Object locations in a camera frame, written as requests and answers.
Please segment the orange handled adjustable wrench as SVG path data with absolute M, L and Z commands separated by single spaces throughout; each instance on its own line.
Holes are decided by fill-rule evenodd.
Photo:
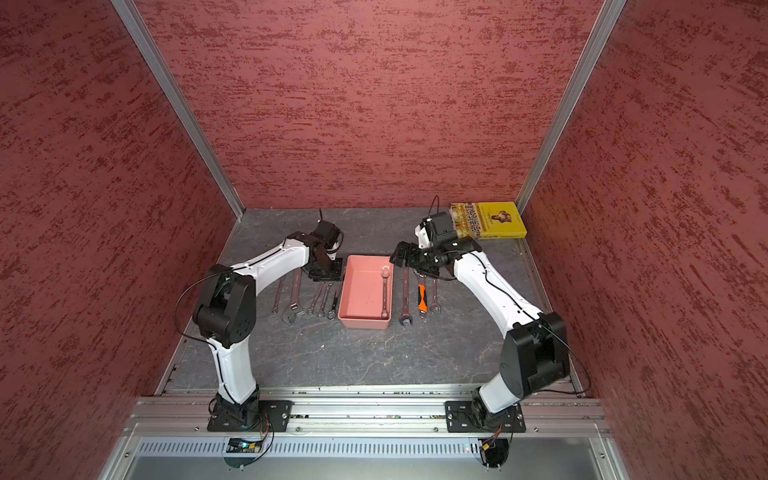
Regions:
M 429 312 L 429 306 L 427 301 L 427 288 L 426 279 L 423 275 L 417 274 L 418 282 L 418 309 L 421 319 L 425 319 Z

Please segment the small combination wrench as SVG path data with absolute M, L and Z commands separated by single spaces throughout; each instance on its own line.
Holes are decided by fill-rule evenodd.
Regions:
M 275 290 L 275 297 L 274 297 L 274 301 L 273 301 L 272 308 L 271 308 L 271 314 L 272 315 L 276 315 L 278 313 L 278 311 L 279 311 L 280 300 L 281 300 L 281 295 L 282 295 L 282 290 L 283 290 L 284 282 L 285 282 L 285 275 L 282 276 L 278 280 L 278 282 L 277 282 L 277 286 L 276 286 L 276 290 Z

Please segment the small end wrench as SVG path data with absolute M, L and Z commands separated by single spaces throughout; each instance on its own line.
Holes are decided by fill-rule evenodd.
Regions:
M 319 310 L 317 311 L 317 316 L 320 318 L 322 318 L 325 315 L 328 298 L 330 296 L 330 290 L 331 290 L 331 287 L 334 285 L 334 283 L 335 282 L 327 282 L 323 288 L 320 307 L 319 307 Z

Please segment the pink plastic storage box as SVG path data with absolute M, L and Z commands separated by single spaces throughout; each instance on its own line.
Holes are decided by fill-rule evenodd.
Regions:
M 384 266 L 391 268 L 389 279 L 390 318 L 380 317 Z M 348 329 L 385 330 L 392 319 L 394 270 L 386 256 L 350 255 L 339 302 L 338 319 Z

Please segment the long silver combination wrench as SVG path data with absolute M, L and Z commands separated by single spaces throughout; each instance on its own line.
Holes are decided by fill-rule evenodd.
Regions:
M 410 273 L 408 267 L 402 268 L 402 300 L 401 300 L 401 312 L 399 317 L 399 324 L 402 327 L 411 326 L 413 324 L 413 318 L 409 308 L 409 279 Z

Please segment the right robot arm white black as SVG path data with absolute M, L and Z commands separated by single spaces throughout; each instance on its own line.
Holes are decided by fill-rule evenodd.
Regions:
M 472 393 L 471 422 L 488 430 L 528 396 L 552 393 L 554 382 L 570 375 L 572 350 L 565 321 L 519 294 L 472 239 L 421 248 L 400 242 L 390 262 L 434 279 L 446 269 L 487 310 L 503 337 L 499 373 Z

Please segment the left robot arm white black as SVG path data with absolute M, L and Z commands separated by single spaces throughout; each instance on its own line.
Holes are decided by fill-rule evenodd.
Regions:
M 341 278 L 342 261 L 336 253 L 344 234 L 334 224 L 321 221 L 311 233 L 295 232 L 265 253 L 232 266 L 216 264 L 179 297 L 199 287 L 191 318 L 199 329 L 186 334 L 179 321 L 174 327 L 184 338 L 206 345 L 214 359 L 217 393 L 209 413 L 208 429 L 214 432 L 254 431 L 283 426 L 271 421 L 260 405 L 259 386 L 252 372 L 249 341 L 257 320 L 257 297 L 285 275 L 307 273 L 312 280 Z

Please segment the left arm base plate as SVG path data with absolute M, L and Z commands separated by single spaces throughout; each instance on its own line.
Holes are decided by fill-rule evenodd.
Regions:
M 287 430 L 293 406 L 290 400 L 255 400 L 238 406 L 216 397 L 207 431 L 245 434 L 269 429 L 283 433 Z

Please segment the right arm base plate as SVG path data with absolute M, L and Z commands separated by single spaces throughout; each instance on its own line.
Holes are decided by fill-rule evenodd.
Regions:
M 444 403 L 449 433 L 525 433 L 526 425 L 520 405 L 489 413 L 480 402 L 447 401 Z

